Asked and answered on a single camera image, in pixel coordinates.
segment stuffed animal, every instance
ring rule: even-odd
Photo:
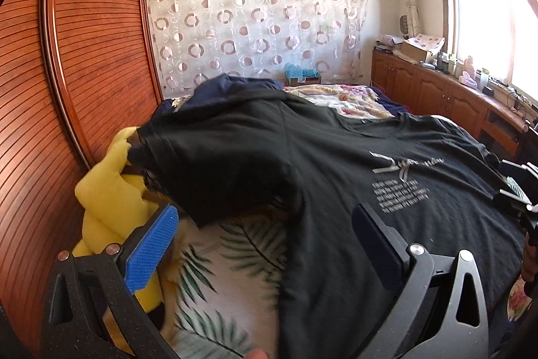
[[[107,154],[75,187],[75,196],[85,208],[82,240],[73,254],[88,256],[101,253],[111,243],[122,244],[128,235],[157,210],[157,203],[142,199],[146,191],[144,179],[138,175],[122,175],[130,147],[127,138],[136,128],[121,130],[108,147]],[[135,292],[145,312],[162,302],[157,273],[147,286]]]

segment textured blue pad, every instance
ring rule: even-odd
[[[125,263],[125,284],[131,294],[145,288],[150,281],[176,234],[178,223],[177,209],[168,205],[131,253]]]

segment human hand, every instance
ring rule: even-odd
[[[244,359],[267,359],[267,355],[261,350],[254,350],[251,354],[245,356]]]
[[[521,265],[521,278],[528,283],[534,281],[534,276],[538,273],[538,259],[536,257],[536,247],[529,244],[529,235],[525,240],[523,251],[523,263]]]

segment bed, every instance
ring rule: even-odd
[[[349,118],[391,118],[408,111],[366,86],[304,85],[284,90]],[[170,100],[164,111],[177,111],[187,99]],[[164,339],[182,358],[243,357],[254,347],[269,358],[277,357],[276,304],[285,253],[286,213],[274,207],[201,230],[190,218],[181,219],[173,261],[160,273]],[[531,302],[523,285],[519,279],[510,291],[507,313],[512,322]]]

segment silver bolt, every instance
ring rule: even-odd
[[[461,250],[459,256],[466,262],[471,262],[473,260],[472,253],[467,250]]]
[[[118,253],[119,245],[118,244],[110,244],[109,246],[107,246],[105,251],[107,252],[107,254],[110,254],[110,256],[113,256],[114,254]]]
[[[424,254],[424,247],[418,244],[413,244],[409,247],[411,253],[415,254],[415,256],[420,256],[421,254]]]
[[[63,262],[69,257],[69,251],[63,250],[58,253],[58,260]]]

